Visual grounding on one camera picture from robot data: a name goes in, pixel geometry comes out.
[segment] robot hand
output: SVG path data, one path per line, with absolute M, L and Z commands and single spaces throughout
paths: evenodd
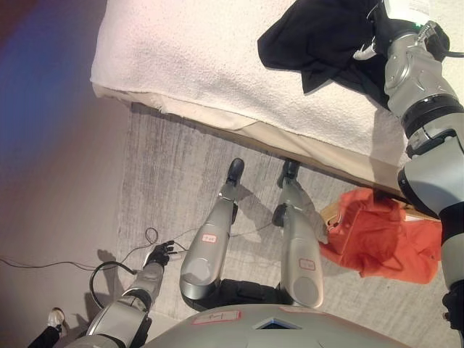
M 163 244 L 156 245 L 154 250 L 146 256 L 144 267 L 146 267 L 151 262 L 156 262 L 162 267 L 166 266 L 169 262 L 169 254 L 173 252 L 174 241 L 167 241 Z

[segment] gray carpet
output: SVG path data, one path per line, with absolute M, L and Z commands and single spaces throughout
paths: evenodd
M 175 239 L 188 247 L 234 157 L 245 161 L 245 171 L 223 277 L 275 286 L 280 275 L 281 232 L 270 221 L 278 201 L 276 178 L 283 160 L 138 104 L 133 105 L 130 118 L 117 258 L 144 243 L 144 230 L 149 226 L 159 231 L 160 241 Z M 318 231 L 323 227 L 315 210 L 355 187 L 308 167 L 301 168 L 299 182 L 312 200 L 309 211 Z M 128 264 L 140 267 L 144 255 L 133 253 Z M 166 267 L 154 310 L 182 320 L 194 311 L 181 299 L 180 268 L 181 260 Z M 442 320 L 445 286 L 441 272 L 431 284 L 420 286 L 382 278 L 361 279 L 356 272 L 327 260 L 323 260 L 323 268 L 322 310 L 413 347 L 458 347 L 457 334 Z M 122 273 L 120 279 L 124 286 L 131 280 Z

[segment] floor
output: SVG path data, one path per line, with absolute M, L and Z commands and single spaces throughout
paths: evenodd
M 105 0 L 0 1 L 0 255 L 98 265 L 115 251 L 129 110 L 88 80 Z M 96 312 L 90 273 L 0 263 L 0 347 L 26 347 L 52 307 L 70 335 Z M 111 274 L 96 279 L 109 300 Z
M 120 205 L 117 258 L 144 242 L 144 230 L 154 227 L 160 240 L 189 245 L 206 218 L 234 157 L 245 161 L 239 189 L 239 213 L 232 227 L 223 277 L 275 286 L 279 282 L 281 232 L 270 224 L 278 201 L 276 178 L 283 160 L 256 149 L 222 140 L 200 125 L 175 115 L 161 115 L 133 105 L 126 149 Z M 323 231 L 315 212 L 354 186 L 303 167 L 299 182 L 313 202 L 310 216 Z M 145 253 L 128 259 L 132 267 Z M 166 267 L 153 315 L 183 320 L 194 313 L 181 300 L 178 275 L 181 260 Z M 445 292 L 441 272 L 426 286 L 383 278 L 360 278 L 323 260 L 325 297 L 322 310 L 367 326 L 413 347 L 457 347 L 457 335 L 442 320 Z M 131 278 L 120 274 L 116 289 Z M 163 331 L 156 329 L 151 335 Z

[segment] black cloth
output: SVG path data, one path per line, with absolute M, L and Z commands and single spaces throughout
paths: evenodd
M 47 326 L 45 330 L 29 345 L 29 348 L 52 348 L 59 340 L 56 328 Z
M 261 62 L 302 73 L 304 93 L 331 79 L 388 108 L 385 57 L 357 61 L 353 54 L 374 37 L 366 19 L 378 0 L 297 0 L 258 40 Z

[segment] bed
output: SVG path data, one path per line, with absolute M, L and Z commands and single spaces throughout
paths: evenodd
M 395 116 L 336 83 L 303 94 L 299 73 L 261 64 L 257 39 L 292 3 L 108 0 L 91 72 L 95 93 L 398 194 L 407 157 Z M 464 51 L 464 2 L 433 0 L 431 14 L 451 49 Z M 446 59 L 444 76 L 462 99 L 463 63 Z

